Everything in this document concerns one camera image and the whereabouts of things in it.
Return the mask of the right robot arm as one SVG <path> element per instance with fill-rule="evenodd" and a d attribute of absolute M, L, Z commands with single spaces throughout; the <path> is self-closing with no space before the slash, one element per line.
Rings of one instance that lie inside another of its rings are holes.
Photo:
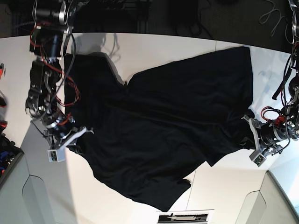
<path fill-rule="evenodd" d="M 42 133 L 50 145 L 50 156 L 57 156 L 59 150 L 69 150 L 83 155 L 77 140 L 90 129 L 74 126 L 70 114 L 64 114 L 61 107 L 69 107 L 80 100 L 79 89 L 69 76 L 75 61 L 74 50 L 71 63 L 64 71 L 59 61 L 66 55 L 72 34 L 79 1 L 36 0 L 32 9 L 35 25 L 29 35 L 29 51 L 36 56 L 30 70 L 30 89 L 25 110 L 31 122 L 41 122 Z"/>

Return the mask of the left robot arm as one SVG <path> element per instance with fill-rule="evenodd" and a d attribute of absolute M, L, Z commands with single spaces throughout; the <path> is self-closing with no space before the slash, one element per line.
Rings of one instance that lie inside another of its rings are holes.
<path fill-rule="evenodd" d="M 281 110 L 266 106 L 261 110 L 262 123 L 247 115 L 243 119 L 253 133 L 255 150 L 250 159 L 261 165 L 269 155 L 281 154 L 286 147 L 279 142 L 299 139 L 299 2 L 289 1 L 292 10 L 292 51 L 287 60 L 283 80 L 272 99 L 281 97 Z"/>

